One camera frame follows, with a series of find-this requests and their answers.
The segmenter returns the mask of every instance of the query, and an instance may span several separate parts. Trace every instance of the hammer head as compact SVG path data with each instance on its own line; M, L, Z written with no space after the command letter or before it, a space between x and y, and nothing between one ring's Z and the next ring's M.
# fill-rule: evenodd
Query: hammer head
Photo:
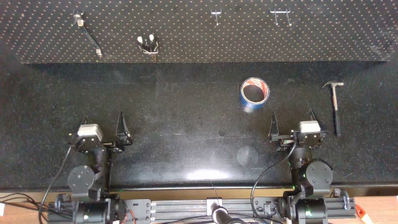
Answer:
M343 86L343 82L337 82L337 81L329 81L325 83L323 86L330 85L331 87L336 87L336 86Z

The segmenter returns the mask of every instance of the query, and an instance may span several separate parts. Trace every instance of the pegboard hook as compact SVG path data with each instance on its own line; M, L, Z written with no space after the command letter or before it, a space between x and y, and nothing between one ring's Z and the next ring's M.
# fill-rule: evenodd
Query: pegboard hook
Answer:
M287 23L289 23L289 26L292 26L292 24L290 23L290 20L289 20L290 9L286 9L285 11L276 11L276 9L274 9L273 11L269 10L269 12L275 16L275 25L278 25L278 20L277 20L276 14L286 14Z
M211 12L211 14L212 14L212 15L216 15L216 23L217 23L217 25L218 25L218 15L221 14L221 10L220 10L219 12L217 12L217 10L216 10L216 11L214 11L214 12Z

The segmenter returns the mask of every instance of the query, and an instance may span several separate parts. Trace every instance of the black tabletop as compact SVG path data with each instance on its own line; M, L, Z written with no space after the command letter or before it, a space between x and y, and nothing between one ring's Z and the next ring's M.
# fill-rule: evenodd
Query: black tabletop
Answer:
M397 185L397 65L375 62L186 64L50 64L2 61L0 189L43 190L60 167L84 115L112 140L123 111L134 144L113 157L116 189L248 187L282 159L267 142L272 112L281 134L316 112L330 134L315 157L335 169L333 185ZM259 77L271 90L264 108L247 113L239 87ZM343 135L333 135L330 80ZM55 189L67 189L72 152ZM282 164L261 181L289 187Z

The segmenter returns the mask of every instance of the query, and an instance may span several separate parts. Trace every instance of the wooden surface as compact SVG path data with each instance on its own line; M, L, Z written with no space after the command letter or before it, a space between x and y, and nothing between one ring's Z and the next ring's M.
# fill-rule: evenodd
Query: wooden surface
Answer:
M373 223L398 223L397 197L356 197L355 201L370 216ZM6 205L4 216L0 223L39 223L37 212ZM360 224L359 218L344 220L329 220L332 224Z

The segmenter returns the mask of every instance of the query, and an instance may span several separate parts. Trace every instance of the hammer handle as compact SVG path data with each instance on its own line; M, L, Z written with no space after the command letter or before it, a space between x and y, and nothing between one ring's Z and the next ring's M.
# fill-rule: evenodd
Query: hammer handle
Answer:
M340 117L338 115L338 110L335 110L335 133L337 137L341 136Z

